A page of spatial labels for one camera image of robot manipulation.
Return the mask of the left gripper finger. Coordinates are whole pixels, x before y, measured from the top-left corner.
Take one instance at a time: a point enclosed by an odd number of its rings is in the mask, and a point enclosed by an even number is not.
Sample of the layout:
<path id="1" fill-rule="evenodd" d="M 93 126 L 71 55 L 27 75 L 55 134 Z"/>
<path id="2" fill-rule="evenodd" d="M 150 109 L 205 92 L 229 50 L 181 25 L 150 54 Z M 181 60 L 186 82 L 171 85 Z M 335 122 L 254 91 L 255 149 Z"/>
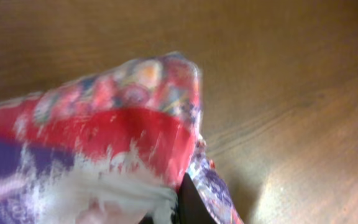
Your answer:
<path id="1" fill-rule="evenodd" d="M 148 192 L 162 196 L 162 202 L 141 219 L 140 224 L 213 224 L 216 223 L 207 211 L 193 181 L 185 174 L 179 190 L 152 184 Z"/>

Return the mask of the red floral tissue pack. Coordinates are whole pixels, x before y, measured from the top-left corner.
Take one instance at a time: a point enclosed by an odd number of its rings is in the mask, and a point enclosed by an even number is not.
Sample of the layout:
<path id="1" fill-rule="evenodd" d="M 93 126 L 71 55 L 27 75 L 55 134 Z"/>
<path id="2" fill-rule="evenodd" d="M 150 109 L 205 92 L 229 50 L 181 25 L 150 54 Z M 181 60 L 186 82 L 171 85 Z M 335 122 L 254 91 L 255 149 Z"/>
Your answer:
<path id="1" fill-rule="evenodd" d="M 240 223 L 201 115 L 200 71 L 178 53 L 0 102 L 0 223 L 139 223 L 166 202 L 147 187 L 185 174 L 216 223 Z"/>

